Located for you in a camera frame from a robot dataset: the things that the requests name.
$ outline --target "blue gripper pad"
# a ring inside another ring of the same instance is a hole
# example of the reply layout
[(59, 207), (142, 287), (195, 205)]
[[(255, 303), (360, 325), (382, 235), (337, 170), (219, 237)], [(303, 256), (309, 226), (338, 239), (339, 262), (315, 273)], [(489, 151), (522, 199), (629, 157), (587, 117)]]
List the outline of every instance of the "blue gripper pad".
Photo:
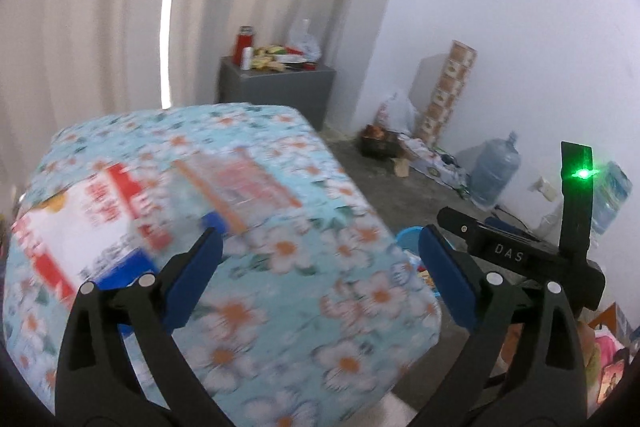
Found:
[(212, 230), (200, 245), (165, 296), (165, 314), (162, 323), (171, 332), (183, 327), (200, 300), (209, 280), (222, 260), (222, 235)]
[(458, 265), (427, 227), (420, 232), (418, 251), (454, 322), (473, 331), (477, 320), (476, 294)]

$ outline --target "red bottle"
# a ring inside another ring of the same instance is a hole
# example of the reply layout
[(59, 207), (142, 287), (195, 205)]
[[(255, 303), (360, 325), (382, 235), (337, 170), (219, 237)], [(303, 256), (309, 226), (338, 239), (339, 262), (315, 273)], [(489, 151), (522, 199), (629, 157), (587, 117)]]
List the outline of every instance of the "red bottle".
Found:
[(240, 66), (242, 61), (242, 50), (254, 47), (254, 27), (240, 26), (238, 40), (236, 41), (236, 50), (234, 51), (234, 64)]

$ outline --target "white and red package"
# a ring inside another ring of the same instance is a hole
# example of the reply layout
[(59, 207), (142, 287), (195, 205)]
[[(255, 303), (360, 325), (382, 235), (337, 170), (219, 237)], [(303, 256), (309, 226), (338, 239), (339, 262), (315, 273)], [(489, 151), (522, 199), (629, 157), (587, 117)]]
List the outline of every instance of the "white and red package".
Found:
[(32, 208), (13, 231), (34, 271), (70, 305), (87, 279), (100, 279), (140, 247), (153, 252), (171, 243), (164, 214), (132, 171), (116, 164)]

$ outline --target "plastic packaging bag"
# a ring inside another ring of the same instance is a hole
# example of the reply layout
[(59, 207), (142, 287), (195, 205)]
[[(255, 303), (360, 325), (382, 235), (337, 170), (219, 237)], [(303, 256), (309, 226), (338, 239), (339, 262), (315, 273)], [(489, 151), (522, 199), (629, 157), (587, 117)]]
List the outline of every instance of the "plastic packaging bag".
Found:
[(322, 50), (318, 40), (309, 34), (309, 23), (309, 19), (294, 23), (289, 30), (287, 48), (302, 52), (309, 62), (317, 62), (322, 57)]
[(402, 91), (396, 91), (392, 97), (380, 105), (376, 124), (388, 131), (411, 136), (414, 133), (417, 118), (418, 110), (409, 97)]

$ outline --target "green led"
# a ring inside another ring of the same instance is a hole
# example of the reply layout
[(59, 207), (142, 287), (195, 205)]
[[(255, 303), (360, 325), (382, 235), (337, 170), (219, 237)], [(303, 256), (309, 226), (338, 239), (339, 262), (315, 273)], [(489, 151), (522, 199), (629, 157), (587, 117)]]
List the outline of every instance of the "green led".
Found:
[(581, 180), (588, 180), (593, 175), (598, 174), (598, 172), (600, 172), (600, 171), (598, 171), (598, 170), (590, 171), (589, 169), (580, 169), (575, 174), (573, 174), (571, 177), (572, 178), (580, 178)]

